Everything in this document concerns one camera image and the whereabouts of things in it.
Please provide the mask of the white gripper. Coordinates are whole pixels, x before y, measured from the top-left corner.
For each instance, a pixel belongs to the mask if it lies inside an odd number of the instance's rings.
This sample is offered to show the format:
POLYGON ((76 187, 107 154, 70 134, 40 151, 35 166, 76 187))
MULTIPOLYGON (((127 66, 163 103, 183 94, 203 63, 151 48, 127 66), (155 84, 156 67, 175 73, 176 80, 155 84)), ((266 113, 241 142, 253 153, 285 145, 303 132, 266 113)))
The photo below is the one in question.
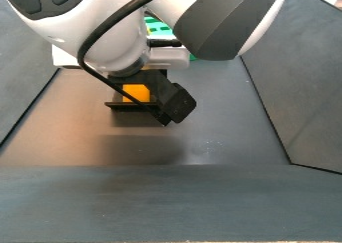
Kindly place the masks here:
MULTIPOLYGON (((190 53, 180 47, 151 47, 148 37, 124 40, 102 37, 86 54, 86 64, 98 71, 138 71, 139 69, 184 69, 190 53)), ((82 42, 52 40, 54 64, 80 68, 76 55, 82 42)))

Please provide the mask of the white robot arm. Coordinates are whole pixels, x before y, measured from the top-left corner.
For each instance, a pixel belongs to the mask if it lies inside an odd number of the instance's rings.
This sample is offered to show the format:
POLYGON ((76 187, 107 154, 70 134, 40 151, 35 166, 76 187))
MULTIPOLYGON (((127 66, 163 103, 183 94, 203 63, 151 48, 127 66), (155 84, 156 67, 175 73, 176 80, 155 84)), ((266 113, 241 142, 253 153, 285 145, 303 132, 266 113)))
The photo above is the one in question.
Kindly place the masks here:
POLYGON ((196 58, 231 60, 258 42, 285 0, 7 0, 32 30, 75 56, 87 37, 110 16, 123 18, 95 42, 86 62, 107 72, 164 64, 147 38, 144 13, 171 27, 196 58))

